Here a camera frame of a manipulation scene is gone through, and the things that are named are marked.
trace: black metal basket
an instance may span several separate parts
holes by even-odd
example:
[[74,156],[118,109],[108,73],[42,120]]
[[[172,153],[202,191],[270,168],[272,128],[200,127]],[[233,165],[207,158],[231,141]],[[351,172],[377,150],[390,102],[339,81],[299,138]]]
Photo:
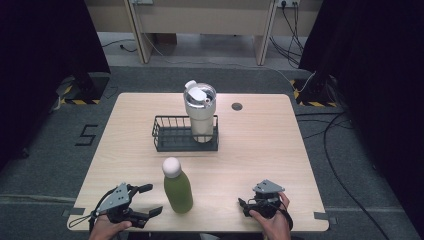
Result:
[[218,116],[212,135],[193,135],[189,116],[156,116],[152,136],[158,152],[218,151]]

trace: gray carpet floor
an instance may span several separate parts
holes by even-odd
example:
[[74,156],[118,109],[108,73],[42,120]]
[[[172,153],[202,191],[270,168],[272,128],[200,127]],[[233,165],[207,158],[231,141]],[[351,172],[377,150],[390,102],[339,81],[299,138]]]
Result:
[[[66,227],[118,95],[122,92],[183,92],[191,79],[209,83],[218,93],[287,94],[296,114],[338,113],[346,107],[296,104],[290,84],[272,70],[216,68],[111,67],[112,74],[98,105],[63,104],[43,122],[29,146],[30,156],[10,161],[0,173],[0,239],[88,239],[88,233]],[[308,72],[285,71],[287,78]],[[293,233],[305,239],[384,239],[337,182],[324,151],[322,132],[335,115],[298,116],[299,128],[325,209],[335,223],[323,233]],[[419,239],[385,179],[373,168],[349,114],[327,134],[327,149],[341,181],[369,211],[390,239]],[[91,146],[75,146],[86,124],[97,125]]]

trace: black curtain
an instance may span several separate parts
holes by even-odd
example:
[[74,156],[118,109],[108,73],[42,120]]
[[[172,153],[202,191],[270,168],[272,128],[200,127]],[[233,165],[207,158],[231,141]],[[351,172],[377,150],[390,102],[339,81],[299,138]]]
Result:
[[0,169],[30,142],[60,83],[88,72],[110,70],[84,0],[0,1]]
[[364,145],[424,238],[424,1],[324,0],[299,67],[336,77]]

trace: hand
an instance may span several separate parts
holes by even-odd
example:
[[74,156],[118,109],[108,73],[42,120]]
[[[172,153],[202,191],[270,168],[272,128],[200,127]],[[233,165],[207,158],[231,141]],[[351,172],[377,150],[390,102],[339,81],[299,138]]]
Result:
[[[279,192],[278,194],[282,200],[280,208],[287,209],[289,207],[290,200],[283,192]],[[275,216],[271,219],[262,217],[260,213],[254,210],[250,210],[249,214],[261,224],[264,230],[264,235],[269,240],[290,240],[289,224],[280,211],[277,211]]]
[[97,218],[94,224],[93,231],[90,234],[90,240],[109,240],[112,239],[118,232],[131,227],[130,221],[120,223],[111,223],[106,215],[101,215]]

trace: wall socket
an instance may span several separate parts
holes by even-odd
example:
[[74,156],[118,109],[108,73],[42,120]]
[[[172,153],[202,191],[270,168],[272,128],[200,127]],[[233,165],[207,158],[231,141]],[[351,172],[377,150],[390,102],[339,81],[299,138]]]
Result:
[[286,2],[286,8],[294,8],[295,4],[299,6],[300,0],[276,0],[278,2],[277,7],[281,7],[283,1]]

